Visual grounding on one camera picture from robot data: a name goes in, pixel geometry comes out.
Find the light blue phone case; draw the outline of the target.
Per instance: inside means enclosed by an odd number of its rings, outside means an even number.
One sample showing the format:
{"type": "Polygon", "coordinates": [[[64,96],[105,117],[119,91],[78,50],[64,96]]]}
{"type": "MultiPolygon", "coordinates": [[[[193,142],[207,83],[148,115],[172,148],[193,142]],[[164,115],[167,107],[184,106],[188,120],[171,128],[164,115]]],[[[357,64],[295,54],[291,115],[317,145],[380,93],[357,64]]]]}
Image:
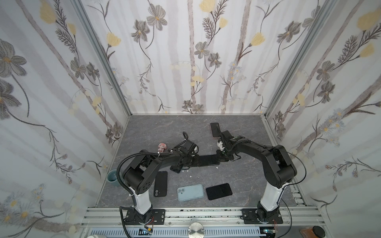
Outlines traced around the light blue phone case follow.
{"type": "Polygon", "coordinates": [[[177,189],[177,195],[179,201],[188,201],[204,197],[203,185],[195,184],[177,189]]]}

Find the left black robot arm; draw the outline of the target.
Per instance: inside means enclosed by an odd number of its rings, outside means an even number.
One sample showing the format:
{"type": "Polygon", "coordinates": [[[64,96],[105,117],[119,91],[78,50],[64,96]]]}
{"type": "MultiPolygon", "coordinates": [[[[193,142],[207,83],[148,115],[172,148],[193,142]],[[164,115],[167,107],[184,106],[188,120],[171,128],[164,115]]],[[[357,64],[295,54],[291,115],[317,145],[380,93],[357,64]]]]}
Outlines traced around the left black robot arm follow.
{"type": "Polygon", "coordinates": [[[126,236],[130,234],[126,225],[137,222],[141,225],[154,223],[153,206],[149,197],[152,186],[161,168],[169,167],[171,171],[180,173],[191,167],[198,157],[198,146],[189,140],[183,132],[184,140],[172,149],[164,152],[149,152],[141,150],[123,159],[116,170],[116,178],[133,200],[133,207],[119,207],[122,226],[126,236]]]}

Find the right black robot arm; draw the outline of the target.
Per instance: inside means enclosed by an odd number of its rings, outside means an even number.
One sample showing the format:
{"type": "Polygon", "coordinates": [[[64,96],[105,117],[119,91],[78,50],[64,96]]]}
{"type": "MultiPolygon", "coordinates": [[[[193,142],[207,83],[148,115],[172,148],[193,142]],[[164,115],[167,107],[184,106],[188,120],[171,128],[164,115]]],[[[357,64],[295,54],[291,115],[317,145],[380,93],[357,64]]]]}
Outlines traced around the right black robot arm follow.
{"type": "Polygon", "coordinates": [[[283,192],[297,175],[290,153],[281,145],[262,145],[243,136],[233,137],[229,131],[221,132],[219,128],[212,130],[212,136],[219,138],[217,158],[220,162],[234,161],[234,157],[240,153],[261,161],[267,185],[257,205],[257,220],[266,224],[278,217],[283,192]]]}

